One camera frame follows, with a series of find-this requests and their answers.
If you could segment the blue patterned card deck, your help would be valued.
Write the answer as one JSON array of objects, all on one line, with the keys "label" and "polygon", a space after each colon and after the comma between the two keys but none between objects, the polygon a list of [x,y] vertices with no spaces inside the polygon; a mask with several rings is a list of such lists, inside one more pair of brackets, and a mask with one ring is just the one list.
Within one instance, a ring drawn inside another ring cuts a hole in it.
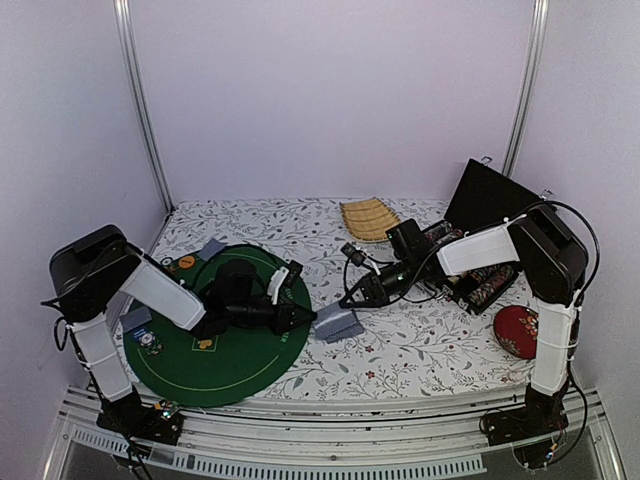
[{"label": "blue patterned card deck", "polygon": [[359,322],[358,318],[355,324],[340,330],[316,330],[314,328],[315,337],[318,340],[323,340],[327,343],[335,343],[343,339],[360,335],[363,332],[364,327]]}]

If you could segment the orange big blind button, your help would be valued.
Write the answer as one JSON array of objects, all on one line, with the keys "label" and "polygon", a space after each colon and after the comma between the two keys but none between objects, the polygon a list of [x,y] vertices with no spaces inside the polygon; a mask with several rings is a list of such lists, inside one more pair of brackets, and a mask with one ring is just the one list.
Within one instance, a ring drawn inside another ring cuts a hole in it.
[{"label": "orange big blind button", "polygon": [[192,268],[196,263],[196,259],[194,256],[187,255],[179,259],[178,265],[182,269]]}]

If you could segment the poker chip stack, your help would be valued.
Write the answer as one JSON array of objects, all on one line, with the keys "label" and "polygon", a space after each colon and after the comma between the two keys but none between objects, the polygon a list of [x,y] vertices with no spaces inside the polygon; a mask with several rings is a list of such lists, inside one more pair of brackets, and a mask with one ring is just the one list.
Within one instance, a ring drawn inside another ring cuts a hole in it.
[{"label": "poker chip stack", "polygon": [[139,338],[139,345],[147,355],[155,356],[163,351],[163,344],[152,332],[144,333]]}]

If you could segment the blue small blind button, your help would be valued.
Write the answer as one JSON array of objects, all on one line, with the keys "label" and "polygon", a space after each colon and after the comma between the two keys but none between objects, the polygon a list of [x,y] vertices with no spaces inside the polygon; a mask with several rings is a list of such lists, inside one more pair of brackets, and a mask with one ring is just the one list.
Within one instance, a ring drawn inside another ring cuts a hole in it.
[{"label": "blue small blind button", "polygon": [[140,343],[141,339],[148,333],[148,329],[140,327],[133,331],[133,339],[136,343]]}]

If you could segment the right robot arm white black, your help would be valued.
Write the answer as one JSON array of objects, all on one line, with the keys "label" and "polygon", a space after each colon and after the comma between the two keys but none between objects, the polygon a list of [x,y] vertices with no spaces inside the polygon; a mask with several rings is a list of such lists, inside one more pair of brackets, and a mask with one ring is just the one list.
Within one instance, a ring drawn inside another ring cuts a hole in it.
[{"label": "right robot arm white black", "polygon": [[342,308],[380,308],[418,282],[436,283],[491,265],[522,268],[538,314],[535,365],[517,427],[537,436],[552,424],[571,381],[579,316],[591,278],[584,244],[556,214],[557,202],[539,201],[512,218],[445,241],[433,240],[409,219],[386,233],[395,261],[347,288]]}]

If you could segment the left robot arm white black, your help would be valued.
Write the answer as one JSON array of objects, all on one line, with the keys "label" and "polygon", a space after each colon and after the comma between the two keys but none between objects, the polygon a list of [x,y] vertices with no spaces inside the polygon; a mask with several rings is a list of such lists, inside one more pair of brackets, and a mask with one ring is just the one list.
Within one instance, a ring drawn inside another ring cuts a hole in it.
[{"label": "left robot arm white black", "polygon": [[250,244],[160,261],[104,226],[58,250],[48,306],[128,434],[148,426],[136,384],[183,406],[239,402],[296,361],[315,320],[301,266]]}]

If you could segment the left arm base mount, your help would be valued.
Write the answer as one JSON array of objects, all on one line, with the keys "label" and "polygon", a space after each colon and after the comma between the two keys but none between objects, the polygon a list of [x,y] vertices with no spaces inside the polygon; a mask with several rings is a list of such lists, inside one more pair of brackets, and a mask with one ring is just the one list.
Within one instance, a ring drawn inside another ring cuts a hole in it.
[{"label": "left arm base mount", "polygon": [[102,429],[121,434],[126,438],[138,438],[156,443],[176,446],[178,444],[184,416],[178,411],[145,406],[139,393],[130,394],[115,401],[103,399],[96,425]]}]

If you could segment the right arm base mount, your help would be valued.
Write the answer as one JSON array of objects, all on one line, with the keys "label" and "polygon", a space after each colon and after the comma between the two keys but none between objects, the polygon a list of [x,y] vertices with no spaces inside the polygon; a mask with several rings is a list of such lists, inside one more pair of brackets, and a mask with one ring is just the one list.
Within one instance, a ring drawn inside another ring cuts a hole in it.
[{"label": "right arm base mount", "polygon": [[558,392],[547,396],[528,386],[522,407],[486,412],[479,420],[479,429],[490,446],[546,435],[543,441],[514,450],[521,466],[529,470],[544,468],[553,460],[559,445],[559,440],[552,440],[551,434],[558,434],[561,438],[569,425],[563,406],[568,387],[569,382],[566,381]]}]

